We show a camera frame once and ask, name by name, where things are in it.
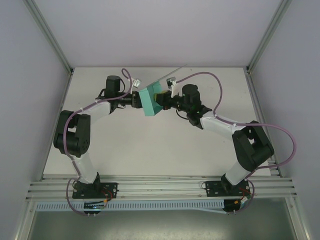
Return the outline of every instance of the green block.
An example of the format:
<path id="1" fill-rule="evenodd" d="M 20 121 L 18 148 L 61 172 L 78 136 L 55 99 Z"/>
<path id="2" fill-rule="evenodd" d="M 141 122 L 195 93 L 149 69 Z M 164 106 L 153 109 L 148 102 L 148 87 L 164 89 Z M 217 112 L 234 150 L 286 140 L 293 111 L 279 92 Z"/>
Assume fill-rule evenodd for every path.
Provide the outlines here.
<path id="1" fill-rule="evenodd" d="M 155 94 L 161 93 L 162 87 L 159 80 L 151 83 L 139 91 L 141 104 L 145 116 L 154 116 L 163 108 L 155 101 Z"/>

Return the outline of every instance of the white wall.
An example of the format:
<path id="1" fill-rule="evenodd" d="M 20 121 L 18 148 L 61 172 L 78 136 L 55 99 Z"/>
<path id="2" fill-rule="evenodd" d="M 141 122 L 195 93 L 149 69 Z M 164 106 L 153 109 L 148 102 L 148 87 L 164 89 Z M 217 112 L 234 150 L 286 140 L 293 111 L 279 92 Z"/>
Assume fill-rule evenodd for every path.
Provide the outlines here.
<path id="1" fill-rule="evenodd" d="M 0 239 L 13 239 L 68 80 L 22 0 L 0 7 Z"/>
<path id="2" fill-rule="evenodd" d="M 72 67 L 244 67 L 281 2 L 35 1 Z"/>
<path id="3" fill-rule="evenodd" d="M 253 75 L 266 121 L 290 130 L 297 153 L 282 172 L 291 176 L 308 216 L 313 238 L 320 239 L 320 1 L 294 0 Z M 272 131 L 280 160 L 292 144 Z"/>

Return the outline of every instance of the metal bracket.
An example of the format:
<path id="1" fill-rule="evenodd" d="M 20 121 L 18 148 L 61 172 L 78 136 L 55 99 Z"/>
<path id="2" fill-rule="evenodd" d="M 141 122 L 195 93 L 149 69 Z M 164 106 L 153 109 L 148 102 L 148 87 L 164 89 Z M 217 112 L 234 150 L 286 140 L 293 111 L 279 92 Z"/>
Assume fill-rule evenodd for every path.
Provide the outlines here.
<path id="1" fill-rule="evenodd" d="M 101 192 L 87 191 L 86 193 L 81 191 L 73 191 L 73 199 L 105 199 L 106 196 L 109 199 L 112 194 L 112 199 L 117 198 L 118 183 L 116 182 L 101 182 Z"/>
<path id="2" fill-rule="evenodd" d="M 250 192 L 250 187 L 248 181 L 241 181 L 237 186 L 235 186 L 230 193 L 226 193 L 224 190 L 221 181 L 206 181 L 205 182 L 205 192 L 207 197 L 242 197 L 243 193 L 245 196 L 250 195 L 246 191 L 241 191 L 244 189 Z"/>

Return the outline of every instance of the white panel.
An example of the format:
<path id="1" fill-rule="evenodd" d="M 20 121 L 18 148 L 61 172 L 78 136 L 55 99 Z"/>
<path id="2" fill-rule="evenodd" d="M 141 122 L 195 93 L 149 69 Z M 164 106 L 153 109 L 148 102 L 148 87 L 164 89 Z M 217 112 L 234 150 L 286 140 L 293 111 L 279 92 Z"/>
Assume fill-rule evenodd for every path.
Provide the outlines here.
<path id="1" fill-rule="evenodd" d="M 0 7 L 0 239 L 14 239 L 68 80 L 22 0 Z"/>
<path id="2" fill-rule="evenodd" d="M 297 140 L 296 157 L 281 169 L 293 178 L 313 236 L 320 239 L 320 1 L 294 0 L 253 76 L 266 121 L 284 126 Z M 292 143 L 270 131 L 279 160 Z"/>
<path id="3" fill-rule="evenodd" d="M 134 78 L 142 81 L 141 88 L 173 69 L 128 68 Z M 201 71 L 215 73 L 221 80 L 224 95 L 219 114 L 239 122 L 256 119 L 242 68 L 182 68 L 170 77 L 179 80 Z M 63 108 L 75 111 L 92 103 L 106 86 L 108 75 L 121 76 L 121 68 L 76 68 Z M 163 89 L 168 89 L 166 80 L 161 83 Z M 194 77 L 187 83 L 198 85 L 202 103 L 214 108 L 220 92 L 212 76 Z M 156 116 L 145 116 L 142 109 L 130 106 L 116 109 L 91 127 L 91 136 L 90 158 L 102 175 L 221 176 L 237 160 L 231 140 L 192 126 L 174 109 Z M 44 172 L 75 174 L 69 158 L 54 147 Z M 256 174 L 268 176 L 270 171 L 262 169 Z"/>
<path id="4" fill-rule="evenodd" d="M 280 0 L 36 0 L 73 67 L 247 66 Z"/>

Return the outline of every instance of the cable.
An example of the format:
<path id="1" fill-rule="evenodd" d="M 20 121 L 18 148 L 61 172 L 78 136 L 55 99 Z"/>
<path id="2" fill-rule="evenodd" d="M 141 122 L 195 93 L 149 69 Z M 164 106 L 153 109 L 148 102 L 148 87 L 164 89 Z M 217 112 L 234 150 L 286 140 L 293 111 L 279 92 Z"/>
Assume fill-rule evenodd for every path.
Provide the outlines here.
<path id="1" fill-rule="evenodd" d="M 247 179 L 247 181 L 248 181 L 248 182 L 251 184 L 251 186 L 252 186 L 251 199 L 249 200 L 249 202 L 248 202 L 243 208 L 241 208 L 241 209 L 239 209 L 238 211 L 235 211 L 235 212 L 233 212 L 233 211 L 228 212 L 229 214 L 242 212 L 243 210 L 247 209 L 247 208 L 251 205 L 252 201 L 254 200 L 254 196 L 255 196 L 255 186 L 254 186 L 254 184 L 252 183 L 252 181 L 250 181 L 249 179 Z"/>
<path id="2" fill-rule="evenodd" d="M 242 200 L 242 199 L 244 199 L 245 198 L 245 192 L 243 191 L 242 192 L 242 198 L 240 199 L 240 201 Z"/>
<path id="3" fill-rule="evenodd" d="M 207 209 L 207 208 L 190 208 L 190 210 L 198 210 L 198 211 L 216 213 L 216 214 L 227 214 L 228 213 L 226 211 L 219 211 L 219 210 L 213 210 L 213 209 Z"/>
<path id="4" fill-rule="evenodd" d="M 201 186 L 200 186 L 200 187 L 201 187 L 202 189 L 204 189 L 204 190 L 207 190 L 206 188 L 202 187 L 202 185 L 205 184 L 205 183 L 206 183 L 205 181 L 204 181 L 203 183 L 201 183 Z"/>
<path id="5" fill-rule="evenodd" d="M 249 191 L 246 190 L 246 189 L 243 189 L 242 187 L 239 187 L 239 189 L 240 189 L 241 192 L 243 192 L 243 193 L 251 194 L 251 192 L 249 192 Z"/>
<path id="6" fill-rule="evenodd" d="M 129 78 L 129 80 L 130 80 L 130 87 L 129 87 L 129 90 L 128 90 L 126 93 L 124 93 L 124 94 L 121 95 L 121 96 L 117 96 L 117 97 L 111 97 L 111 98 L 107 98 L 107 99 L 97 100 L 97 101 L 89 104 L 88 106 L 86 106 L 86 107 L 84 107 L 84 108 L 82 108 L 82 109 L 80 109 L 80 110 L 77 110 L 77 111 L 73 112 L 73 113 L 68 117 L 68 119 L 66 120 L 65 125 L 64 125 L 64 129 L 63 129 L 63 149 L 64 149 L 64 152 L 65 152 L 65 155 L 67 155 L 67 156 L 71 159 L 72 165 L 74 166 L 74 169 L 75 169 L 75 171 L 76 171 L 76 173 L 77 173 L 77 175 L 78 175 L 78 178 L 71 178 L 71 179 L 68 181 L 67 185 L 66 185 L 66 200 L 67 200 L 67 202 L 68 202 L 69 207 L 72 209 L 72 211 L 74 211 L 75 213 L 80 214 L 80 215 L 82 215 L 82 216 L 87 216 L 87 215 L 86 215 L 85 213 L 83 213 L 83 212 L 80 212 L 80 211 L 76 210 L 76 209 L 71 205 L 70 200 L 69 200 L 69 195 L 68 195 L 68 190 L 69 190 L 70 182 L 71 182 L 72 180 L 78 181 L 78 180 L 81 178 L 81 172 L 80 172 L 79 168 L 77 167 L 77 165 L 76 165 L 76 163 L 75 163 L 75 159 L 74 159 L 73 156 L 70 155 L 70 153 L 68 152 L 68 148 L 67 148 L 67 131 L 68 131 L 68 125 L 69 125 L 71 119 L 72 119 L 75 115 L 77 115 L 77 114 L 79 114 L 79 113 L 81 113 L 81 112 L 83 112 L 83 111 L 89 110 L 89 109 L 91 109 L 93 106 L 95 106 L 95 105 L 97 105 L 97 104 L 104 103 L 104 102 L 107 102 L 107 101 L 112 101 L 112 100 L 121 99 L 121 98 L 124 98 L 125 96 L 127 96 L 128 94 L 130 94 L 130 89 L 131 89 L 131 87 L 132 87 L 132 78 L 131 78 L 131 75 L 130 75 L 130 73 L 128 72 L 128 70 L 125 69 L 125 68 L 122 68 L 122 69 L 121 69 L 121 72 L 122 72 L 122 74 L 123 74 L 123 76 L 124 76 L 125 78 Z"/>
<path id="7" fill-rule="evenodd" d="M 175 110 L 175 113 L 176 113 L 180 118 L 185 119 L 185 120 L 189 120 L 188 118 L 181 116 L 181 115 L 178 113 L 178 109 Z"/>
<path id="8" fill-rule="evenodd" d="M 99 93 L 98 97 L 101 97 L 105 90 L 106 90 L 105 88 L 104 88 L 104 89 L 102 89 L 102 90 L 100 91 L 100 93 Z"/>
<path id="9" fill-rule="evenodd" d="M 108 189 L 107 189 L 107 191 L 110 193 L 110 201 L 111 201 L 113 199 L 113 194 Z"/>
<path id="10" fill-rule="evenodd" d="M 220 97 L 219 97 L 218 103 L 216 104 L 216 106 L 213 109 L 213 114 L 216 117 L 216 119 L 220 120 L 221 122 L 224 122 L 226 124 L 231 124 L 231 125 L 236 124 L 238 126 L 246 126 L 246 127 L 254 127 L 254 126 L 271 127 L 271 128 L 275 128 L 275 129 L 281 130 L 282 132 L 286 133 L 290 137 L 290 139 L 292 141 L 292 144 L 293 144 L 293 149 L 292 149 L 291 155 L 289 156 L 289 158 L 287 160 L 285 160 L 285 161 L 283 161 L 281 163 L 274 164 L 274 165 L 259 166 L 259 167 L 256 168 L 256 170 L 277 168 L 277 167 L 280 167 L 280 166 L 283 166 L 283 165 L 289 163 L 294 158 L 294 156 L 296 154 L 296 151 L 297 151 L 297 142 L 296 142 L 295 137 L 288 130 L 286 130 L 285 128 L 277 126 L 277 125 L 273 125 L 273 124 L 267 124 L 267 123 L 237 123 L 237 122 L 232 122 L 232 121 L 225 120 L 225 119 L 223 119 L 223 118 L 221 118 L 221 117 L 219 117 L 217 115 L 217 109 L 218 109 L 218 107 L 219 107 L 219 105 L 220 105 L 220 103 L 222 101 L 223 89 L 222 89 L 222 85 L 221 85 L 221 82 L 220 82 L 219 78 L 216 75 L 214 75 L 213 73 L 207 72 L 207 71 L 197 72 L 197 73 L 191 74 L 190 76 L 187 76 L 187 77 L 177 81 L 177 83 L 181 83 L 181 82 L 183 82 L 183 81 L 185 81 L 185 80 L 187 80 L 189 78 L 192 78 L 194 76 L 201 75 L 201 74 L 207 74 L 207 75 L 213 76 L 216 79 L 216 81 L 218 82 L 218 84 L 219 84 Z M 256 170 L 254 170 L 253 172 L 248 174 L 248 176 L 246 176 L 245 178 L 249 178 L 253 173 L 255 173 Z"/>
<path id="11" fill-rule="evenodd" d="M 123 84 L 123 90 L 121 91 L 121 93 L 123 93 L 126 89 L 126 85 L 124 83 L 124 81 L 120 78 L 121 83 Z"/>
<path id="12" fill-rule="evenodd" d="M 65 190 L 65 197 L 66 197 L 66 201 L 68 202 L 68 205 L 69 207 L 71 208 L 72 211 L 74 211 L 76 214 L 79 214 L 81 216 L 85 216 L 87 217 L 88 215 L 85 214 L 84 212 L 81 212 L 81 211 L 78 211 L 77 209 L 75 209 L 72 205 L 71 205 L 71 202 L 70 202 L 70 199 L 69 199 L 69 185 L 71 183 L 71 181 L 74 180 L 74 181 L 77 181 L 78 179 L 77 178 L 70 178 L 68 183 L 66 184 L 66 190 Z"/>

